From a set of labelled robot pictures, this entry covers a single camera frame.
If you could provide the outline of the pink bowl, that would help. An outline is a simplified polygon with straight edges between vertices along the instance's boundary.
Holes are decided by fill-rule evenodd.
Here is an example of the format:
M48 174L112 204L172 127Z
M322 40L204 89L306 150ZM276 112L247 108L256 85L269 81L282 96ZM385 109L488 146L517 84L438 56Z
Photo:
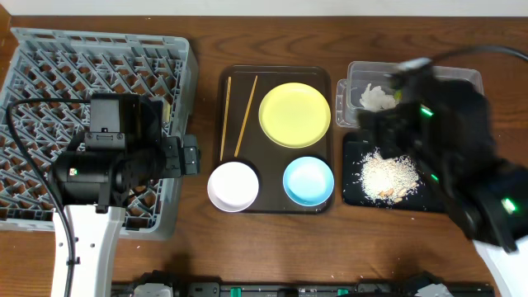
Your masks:
M245 163L228 162L210 175L207 194L219 210L234 213L247 209L257 198L260 183L255 171Z

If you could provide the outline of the wooden chopstick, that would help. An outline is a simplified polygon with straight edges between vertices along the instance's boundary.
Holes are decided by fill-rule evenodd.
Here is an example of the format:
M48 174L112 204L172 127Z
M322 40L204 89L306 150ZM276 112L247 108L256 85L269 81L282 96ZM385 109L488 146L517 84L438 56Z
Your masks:
M243 122L242 122L242 125L241 125L241 129L239 131L238 141L237 141L237 145L236 145L236 148L235 148L235 151L234 151L234 157L235 158L238 157L239 152L240 152L240 148L241 148L241 144L242 144L242 141L243 141L245 128L246 128L246 125L247 125L247 122L248 122L248 116L249 116L249 113L250 113L250 110L251 110L251 106L252 106L252 100L254 98L254 94L255 94L255 90L256 90L256 86L257 86L257 80L258 80L258 76L256 75L255 78L254 78L253 84L252 84L252 89L251 89L251 92L250 92L250 96L249 96L248 101L247 101L247 106L246 106L246 110L244 112L244 117L243 117Z
M231 84L232 84L232 78L228 77L226 93L225 93L226 97L225 97L225 105L224 105L222 138L221 138L221 145L220 145L220 156L219 156L220 162L223 162L223 159L224 159L224 147L225 147L227 125L228 125L228 118L229 118L229 99L230 99L230 92L231 92Z

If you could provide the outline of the yellow plate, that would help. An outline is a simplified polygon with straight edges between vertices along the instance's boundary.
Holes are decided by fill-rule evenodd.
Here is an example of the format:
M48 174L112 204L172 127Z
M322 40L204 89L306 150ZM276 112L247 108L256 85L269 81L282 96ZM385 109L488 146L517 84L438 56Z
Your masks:
M317 143L328 131L331 111L325 96L316 88L288 82L271 89L258 111L264 134L289 149Z

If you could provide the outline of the light blue bowl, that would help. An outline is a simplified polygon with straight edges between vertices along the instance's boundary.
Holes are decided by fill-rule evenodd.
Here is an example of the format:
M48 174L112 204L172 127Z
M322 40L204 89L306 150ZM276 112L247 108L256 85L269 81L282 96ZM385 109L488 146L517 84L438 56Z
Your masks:
M301 157L292 161L284 171L282 183L290 200L305 207L326 202L335 186L332 169L316 157Z

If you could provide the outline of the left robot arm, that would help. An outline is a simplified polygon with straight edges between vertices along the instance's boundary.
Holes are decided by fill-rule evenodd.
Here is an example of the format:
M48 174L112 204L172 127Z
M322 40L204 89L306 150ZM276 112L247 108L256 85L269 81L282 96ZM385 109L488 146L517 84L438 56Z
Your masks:
M49 171L61 202L53 216L53 296L108 296L116 244L132 190L152 180L200 171L193 135L164 136L164 101L100 93L90 123L73 136Z

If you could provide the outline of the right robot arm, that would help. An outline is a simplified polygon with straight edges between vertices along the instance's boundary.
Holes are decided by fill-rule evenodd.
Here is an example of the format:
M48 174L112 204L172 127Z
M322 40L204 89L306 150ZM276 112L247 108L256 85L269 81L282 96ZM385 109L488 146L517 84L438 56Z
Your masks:
M389 74L396 107L359 111L383 158L409 156L450 219L474 243L503 296L527 294L527 169L497 155L488 100L471 82L414 59Z

